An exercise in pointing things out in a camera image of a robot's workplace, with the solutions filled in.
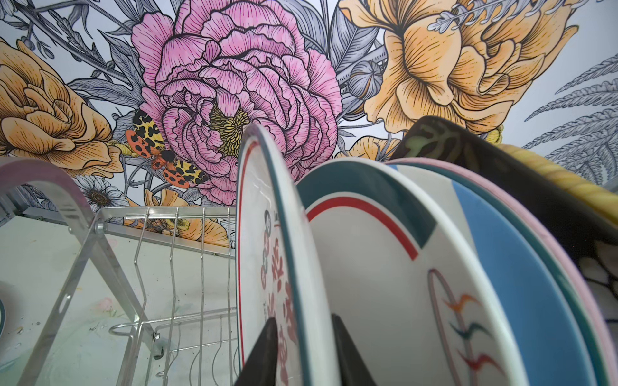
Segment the chrome two-tier dish rack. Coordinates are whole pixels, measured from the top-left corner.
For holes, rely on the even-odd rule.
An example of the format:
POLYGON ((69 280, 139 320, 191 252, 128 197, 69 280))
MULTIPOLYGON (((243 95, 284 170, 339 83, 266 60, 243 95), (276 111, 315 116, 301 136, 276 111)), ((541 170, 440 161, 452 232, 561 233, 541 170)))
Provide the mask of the chrome two-tier dish rack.
POLYGON ((231 385, 231 207, 92 210, 45 162, 1 162, 4 385, 231 385))

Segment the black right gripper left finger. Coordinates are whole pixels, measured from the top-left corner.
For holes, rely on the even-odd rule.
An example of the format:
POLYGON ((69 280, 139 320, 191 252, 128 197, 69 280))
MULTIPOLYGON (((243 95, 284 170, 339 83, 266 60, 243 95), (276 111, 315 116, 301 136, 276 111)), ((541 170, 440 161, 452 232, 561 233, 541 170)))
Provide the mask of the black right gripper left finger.
POLYGON ((278 328, 269 318, 241 370, 235 386, 275 386, 278 362, 278 328))

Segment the white plate red characters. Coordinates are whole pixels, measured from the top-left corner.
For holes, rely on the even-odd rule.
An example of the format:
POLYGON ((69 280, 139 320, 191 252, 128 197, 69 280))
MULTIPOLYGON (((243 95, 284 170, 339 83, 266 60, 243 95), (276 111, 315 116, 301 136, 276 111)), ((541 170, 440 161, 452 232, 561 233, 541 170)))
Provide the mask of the white plate red characters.
POLYGON ((275 385, 339 385, 323 275, 304 206, 275 141, 249 124, 238 166, 236 284, 239 364, 275 318, 275 385))

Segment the yellow woven square plate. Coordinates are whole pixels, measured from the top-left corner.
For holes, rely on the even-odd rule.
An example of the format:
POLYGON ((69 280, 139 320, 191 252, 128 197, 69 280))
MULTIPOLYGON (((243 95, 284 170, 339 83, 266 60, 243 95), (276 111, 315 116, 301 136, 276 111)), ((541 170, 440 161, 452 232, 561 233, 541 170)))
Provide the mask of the yellow woven square plate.
POLYGON ((497 147, 617 226, 616 193, 595 185, 532 151, 507 144, 497 144, 497 147))

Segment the blue white striped plate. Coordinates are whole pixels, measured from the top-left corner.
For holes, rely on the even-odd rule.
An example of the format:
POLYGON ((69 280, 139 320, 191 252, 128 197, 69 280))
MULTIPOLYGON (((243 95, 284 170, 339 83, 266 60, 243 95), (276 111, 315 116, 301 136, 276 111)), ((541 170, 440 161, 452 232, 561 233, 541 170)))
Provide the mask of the blue white striped plate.
POLYGON ((420 165, 394 169, 423 188, 473 243, 510 322, 532 385, 594 385, 584 338, 538 252, 486 198, 420 165))

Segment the black floral square plate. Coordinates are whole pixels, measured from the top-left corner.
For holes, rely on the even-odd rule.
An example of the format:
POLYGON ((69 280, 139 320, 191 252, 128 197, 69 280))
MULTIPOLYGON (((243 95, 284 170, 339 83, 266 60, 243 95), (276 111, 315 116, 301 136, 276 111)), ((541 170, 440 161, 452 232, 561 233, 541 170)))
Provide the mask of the black floral square plate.
POLYGON ((617 226, 497 145, 440 117, 413 124, 391 157, 450 162, 513 196, 561 244, 589 284, 610 332, 617 334, 617 226))

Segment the white plate green red band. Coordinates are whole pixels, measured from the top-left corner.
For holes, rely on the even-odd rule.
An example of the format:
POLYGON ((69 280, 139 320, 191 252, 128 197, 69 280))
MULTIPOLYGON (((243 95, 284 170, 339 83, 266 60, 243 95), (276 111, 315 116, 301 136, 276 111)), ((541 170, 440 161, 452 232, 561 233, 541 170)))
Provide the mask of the white plate green red band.
POLYGON ((526 385, 468 238, 393 167, 336 159, 298 183, 333 313, 379 385, 526 385))

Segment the white plate green rim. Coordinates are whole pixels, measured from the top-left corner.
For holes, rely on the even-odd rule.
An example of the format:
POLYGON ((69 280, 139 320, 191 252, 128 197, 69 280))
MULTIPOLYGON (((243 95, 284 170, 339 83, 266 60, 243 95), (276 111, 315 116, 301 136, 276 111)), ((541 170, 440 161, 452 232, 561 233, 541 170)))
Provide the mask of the white plate green rim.
POLYGON ((3 334, 3 331, 6 327, 6 307, 4 302, 0 300, 0 336, 3 334))

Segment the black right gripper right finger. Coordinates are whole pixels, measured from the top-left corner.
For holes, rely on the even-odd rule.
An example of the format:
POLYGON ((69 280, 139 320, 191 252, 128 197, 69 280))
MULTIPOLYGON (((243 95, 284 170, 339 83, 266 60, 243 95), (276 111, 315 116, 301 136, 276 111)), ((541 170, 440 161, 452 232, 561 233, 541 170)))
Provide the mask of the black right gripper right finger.
POLYGON ((343 386, 376 386, 342 318, 332 314, 336 352, 343 386))

